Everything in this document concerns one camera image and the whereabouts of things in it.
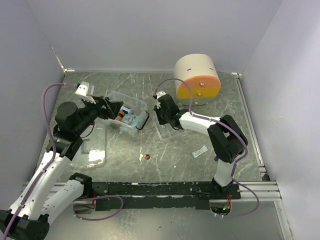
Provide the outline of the white blue ointment tube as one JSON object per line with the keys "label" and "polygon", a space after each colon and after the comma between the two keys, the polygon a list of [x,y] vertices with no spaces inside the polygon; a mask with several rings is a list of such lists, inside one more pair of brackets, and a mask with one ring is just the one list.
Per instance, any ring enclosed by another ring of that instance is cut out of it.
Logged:
{"label": "white blue ointment tube", "polygon": [[122,106],[121,107],[121,109],[120,109],[122,112],[124,112],[126,115],[130,115],[130,114],[132,114],[132,112],[133,112],[133,109],[132,108],[130,108],[130,107],[128,107],[128,106]]}

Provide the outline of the teal bandage packet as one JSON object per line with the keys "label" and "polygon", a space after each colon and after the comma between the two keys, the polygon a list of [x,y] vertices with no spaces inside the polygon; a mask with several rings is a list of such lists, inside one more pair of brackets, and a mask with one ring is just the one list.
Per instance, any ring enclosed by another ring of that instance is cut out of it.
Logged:
{"label": "teal bandage packet", "polygon": [[123,122],[125,123],[125,126],[123,127],[124,130],[137,130],[137,124],[138,124],[139,118],[136,116],[128,116],[127,118],[123,119]]}

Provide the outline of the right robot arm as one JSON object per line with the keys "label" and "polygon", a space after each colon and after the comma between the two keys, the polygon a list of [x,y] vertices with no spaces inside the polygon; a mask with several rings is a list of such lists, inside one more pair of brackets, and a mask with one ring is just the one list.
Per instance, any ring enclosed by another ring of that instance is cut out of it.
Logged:
{"label": "right robot arm", "polygon": [[180,109],[173,98],[161,91],[153,96],[154,111],[160,125],[169,124],[174,130],[191,130],[209,137],[217,170],[212,179],[212,193],[223,199],[230,192],[234,182],[236,164],[248,154],[248,140],[233,117],[209,117]]}

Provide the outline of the clear plastic storage box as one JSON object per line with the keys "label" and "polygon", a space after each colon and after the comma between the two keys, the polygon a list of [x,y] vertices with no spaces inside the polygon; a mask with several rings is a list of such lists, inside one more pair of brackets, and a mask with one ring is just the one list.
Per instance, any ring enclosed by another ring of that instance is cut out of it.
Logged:
{"label": "clear plastic storage box", "polygon": [[123,102],[122,107],[117,112],[124,112],[123,118],[116,116],[116,119],[107,119],[105,124],[117,131],[129,134],[132,137],[138,135],[150,117],[147,112],[147,103],[136,97],[128,96],[118,91],[111,91],[107,97],[111,102]]}

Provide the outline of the amber bottle orange label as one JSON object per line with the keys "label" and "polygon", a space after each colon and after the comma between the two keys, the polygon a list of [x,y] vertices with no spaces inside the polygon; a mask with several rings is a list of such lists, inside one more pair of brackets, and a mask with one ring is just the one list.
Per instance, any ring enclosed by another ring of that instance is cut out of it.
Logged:
{"label": "amber bottle orange label", "polygon": [[119,128],[120,125],[121,125],[120,122],[122,121],[122,119],[124,118],[125,115],[126,115],[126,113],[125,113],[123,110],[121,110],[121,111],[117,114],[116,118],[110,123],[110,126],[111,126],[112,128],[114,128],[114,129]]}

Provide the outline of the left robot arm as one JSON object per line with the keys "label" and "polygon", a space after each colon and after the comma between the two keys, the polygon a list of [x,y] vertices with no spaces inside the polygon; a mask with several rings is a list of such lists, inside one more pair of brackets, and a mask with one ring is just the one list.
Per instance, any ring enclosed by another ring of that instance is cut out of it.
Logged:
{"label": "left robot arm", "polygon": [[89,199],[94,192],[92,178],[73,174],[66,185],[49,197],[57,179],[83,144],[81,135],[97,118],[114,120],[123,106],[122,101],[108,97],[93,97],[78,108],[74,102],[60,104],[55,116],[56,126],[42,161],[27,187],[8,210],[0,212],[3,237],[14,240],[43,240],[50,225],[76,199]]}

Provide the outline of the clear teal packet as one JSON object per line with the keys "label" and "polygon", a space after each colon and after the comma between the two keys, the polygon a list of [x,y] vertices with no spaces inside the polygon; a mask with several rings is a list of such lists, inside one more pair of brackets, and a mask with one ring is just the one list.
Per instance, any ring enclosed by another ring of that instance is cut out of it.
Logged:
{"label": "clear teal packet", "polygon": [[203,145],[199,150],[196,150],[196,151],[192,152],[192,156],[194,158],[197,158],[197,157],[199,157],[200,155],[202,155],[203,153],[205,153],[207,151],[208,151],[208,148],[205,145]]}

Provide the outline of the clear compartment tray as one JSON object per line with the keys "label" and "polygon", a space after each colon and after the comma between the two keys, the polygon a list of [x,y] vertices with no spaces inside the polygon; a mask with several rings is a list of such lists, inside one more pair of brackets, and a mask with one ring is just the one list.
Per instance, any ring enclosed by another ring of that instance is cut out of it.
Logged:
{"label": "clear compartment tray", "polygon": [[187,129],[175,130],[174,128],[171,127],[171,125],[169,123],[167,123],[165,125],[161,125],[161,124],[159,124],[158,118],[156,116],[154,116],[152,118],[152,122],[155,126],[156,132],[157,132],[160,140],[162,140],[162,141],[168,141],[173,138],[183,136],[191,131],[191,130],[187,130]]}

